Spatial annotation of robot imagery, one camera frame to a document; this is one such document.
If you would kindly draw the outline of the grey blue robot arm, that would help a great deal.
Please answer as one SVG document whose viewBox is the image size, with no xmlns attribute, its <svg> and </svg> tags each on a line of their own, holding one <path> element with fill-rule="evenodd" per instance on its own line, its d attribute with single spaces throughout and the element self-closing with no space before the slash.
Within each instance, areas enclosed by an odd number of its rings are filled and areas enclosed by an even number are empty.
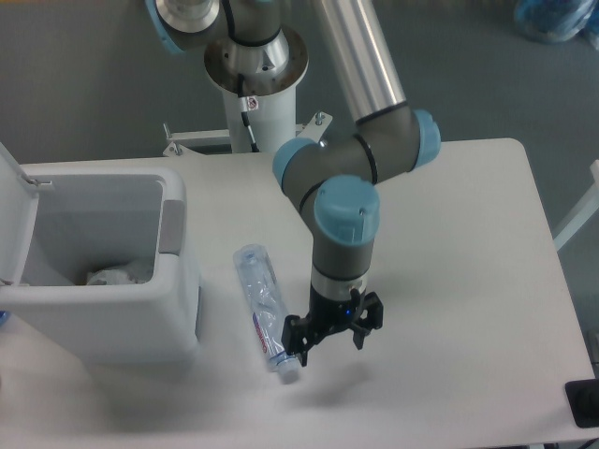
<svg viewBox="0 0 599 449">
<path fill-rule="evenodd" d="M 276 1 L 149 1 L 154 30 L 171 52 L 203 47 L 212 82 L 231 94 L 249 152 L 267 152 L 251 99 L 294 87 L 307 69 L 301 37 Z M 379 226 L 378 183 L 431 162 L 441 138 L 432 116 L 411 109 L 373 4 L 317 1 L 314 10 L 356 124 L 347 141 L 322 147 L 291 134 L 273 147 L 273 174 L 313 237 L 309 310 L 285 318 L 285 351 L 306 362 L 324 338 L 351 331 L 361 347 L 383 324 L 384 307 L 366 289 Z"/>
</svg>

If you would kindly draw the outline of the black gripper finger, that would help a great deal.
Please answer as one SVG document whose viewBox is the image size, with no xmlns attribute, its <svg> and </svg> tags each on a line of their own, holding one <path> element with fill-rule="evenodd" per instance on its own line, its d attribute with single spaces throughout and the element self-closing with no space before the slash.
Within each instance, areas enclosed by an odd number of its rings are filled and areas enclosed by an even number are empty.
<svg viewBox="0 0 599 449">
<path fill-rule="evenodd" d="M 303 367 L 308 363 L 308 352 L 326 337 L 326 329 L 311 314 L 305 317 L 289 314 L 285 318 L 282 342 L 285 352 L 298 359 Z"/>
<path fill-rule="evenodd" d="M 384 305 L 375 292 L 362 295 L 357 289 L 352 289 L 350 297 L 356 307 L 349 329 L 353 332 L 356 348 L 361 350 L 371 332 L 383 326 Z"/>
</svg>

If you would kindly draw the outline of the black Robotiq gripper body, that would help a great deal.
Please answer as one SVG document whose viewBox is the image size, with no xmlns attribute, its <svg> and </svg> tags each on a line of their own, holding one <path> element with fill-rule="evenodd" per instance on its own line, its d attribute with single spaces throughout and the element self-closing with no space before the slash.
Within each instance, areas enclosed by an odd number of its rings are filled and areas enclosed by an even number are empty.
<svg viewBox="0 0 599 449">
<path fill-rule="evenodd" d="M 364 295 L 353 288 L 349 298 L 333 300 L 324 297 L 312 286 L 310 291 L 308 320 L 308 340 L 323 340 L 324 338 L 344 332 L 345 330 L 358 330 L 358 323 L 363 312 Z"/>
</svg>

